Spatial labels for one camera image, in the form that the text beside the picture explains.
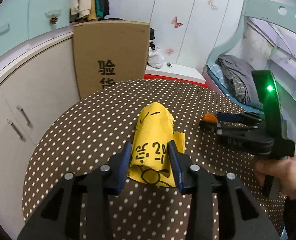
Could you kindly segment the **person's right hand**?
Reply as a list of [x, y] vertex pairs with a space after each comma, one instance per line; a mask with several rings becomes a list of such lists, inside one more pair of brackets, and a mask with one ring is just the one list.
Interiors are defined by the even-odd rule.
[[254, 156], [254, 176], [260, 186], [264, 185], [266, 175], [279, 178], [281, 193], [290, 200], [296, 199], [296, 147], [293, 157], [283, 160], [263, 159]]

